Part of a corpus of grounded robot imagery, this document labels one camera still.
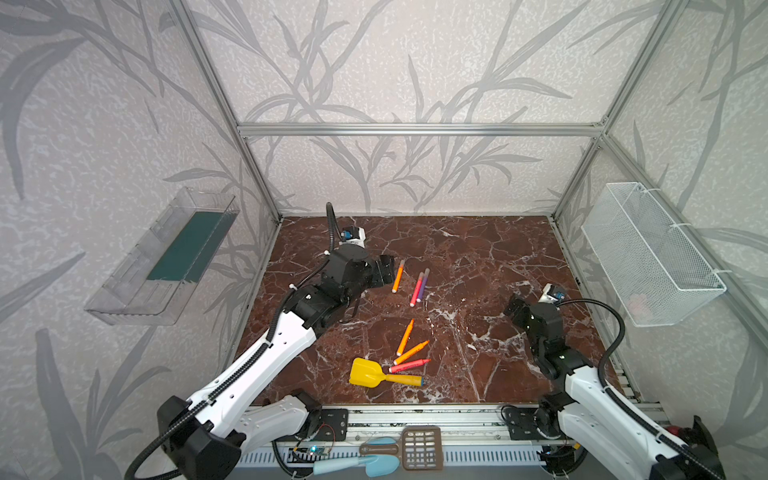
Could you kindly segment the pink marker pen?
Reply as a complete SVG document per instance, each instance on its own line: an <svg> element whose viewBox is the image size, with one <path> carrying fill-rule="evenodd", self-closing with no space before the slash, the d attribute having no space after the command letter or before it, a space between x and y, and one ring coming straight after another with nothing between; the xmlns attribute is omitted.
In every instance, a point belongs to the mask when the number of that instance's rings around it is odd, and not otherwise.
<svg viewBox="0 0 768 480"><path fill-rule="evenodd" d="M409 301L409 306L410 307L415 307L416 304L418 303L419 294L421 292L421 287L422 287L422 284L423 284L423 279L424 279L424 272L420 272L419 276L417 278L416 284L414 286L414 290L413 290L413 293L411 295L410 301Z"/></svg>

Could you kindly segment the purple marker pen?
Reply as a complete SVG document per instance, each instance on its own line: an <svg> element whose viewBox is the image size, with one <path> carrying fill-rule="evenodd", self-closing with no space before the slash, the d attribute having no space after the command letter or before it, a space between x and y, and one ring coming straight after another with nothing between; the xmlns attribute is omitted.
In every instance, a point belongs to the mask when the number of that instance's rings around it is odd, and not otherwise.
<svg viewBox="0 0 768 480"><path fill-rule="evenodd" d="M423 301L429 275L430 275L430 268L426 268L425 271L423 272L419 292L417 294L417 303L421 303Z"/></svg>

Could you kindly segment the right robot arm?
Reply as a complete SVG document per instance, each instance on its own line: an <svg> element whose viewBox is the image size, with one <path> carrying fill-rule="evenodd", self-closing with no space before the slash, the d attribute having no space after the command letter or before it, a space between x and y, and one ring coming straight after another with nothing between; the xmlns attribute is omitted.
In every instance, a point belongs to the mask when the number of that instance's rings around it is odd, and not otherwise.
<svg viewBox="0 0 768 480"><path fill-rule="evenodd" d="M689 428L664 428L608 381L610 356L626 334L618 311L594 303L614 317L618 333L599 362L592 363L566 342L561 309L569 303L550 287L536 303L513 296L505 307L504 316L525 333L534 363L554 386L532 414L504 410L508 427L534 430L549 440L567 437L618 479L724 478L714 439L701 418Z"/></svg>

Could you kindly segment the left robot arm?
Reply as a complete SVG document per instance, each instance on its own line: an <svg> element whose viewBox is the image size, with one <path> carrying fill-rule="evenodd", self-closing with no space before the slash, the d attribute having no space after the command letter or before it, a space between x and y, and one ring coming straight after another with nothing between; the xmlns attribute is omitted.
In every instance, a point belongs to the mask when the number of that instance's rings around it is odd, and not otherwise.
<svg viewBox="0 0 768 480"><path fill-rule="evenodd" d="M390 286L395 258L373 256L353 242L290 286L266 332L243 355L188 399L172 396L157 411L159 435L126 470L135 479L162 450L174 465L163 479L224 479L248 447L259 447L303 428L309 404L295 395L252 409L253 400L300 353L340 321L362 294Z"/></svg>

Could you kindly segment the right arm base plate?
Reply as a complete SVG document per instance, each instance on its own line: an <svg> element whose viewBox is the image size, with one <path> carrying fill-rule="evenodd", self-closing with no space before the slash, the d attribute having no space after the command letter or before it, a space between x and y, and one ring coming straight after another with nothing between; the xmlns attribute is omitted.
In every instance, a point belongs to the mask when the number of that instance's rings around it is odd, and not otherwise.
<svg viewBox="0 0 768 480"><path fill-rule="evenodd" d="M557 415L542 407L503 405L500 410L512 440L559 440L563 433Z"/></svg>

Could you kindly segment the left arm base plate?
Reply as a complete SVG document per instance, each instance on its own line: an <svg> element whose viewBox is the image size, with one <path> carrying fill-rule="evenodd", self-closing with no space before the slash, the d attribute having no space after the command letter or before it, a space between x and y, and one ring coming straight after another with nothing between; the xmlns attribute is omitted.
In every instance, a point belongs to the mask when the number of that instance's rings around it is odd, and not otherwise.
<svg viewBox="0 0 768 480"><path fill-rule="evenodd" d="M347 436L347 409L319 409L308 414L302 427L293 435L296 440L321 442L344 441Z"/></svg>

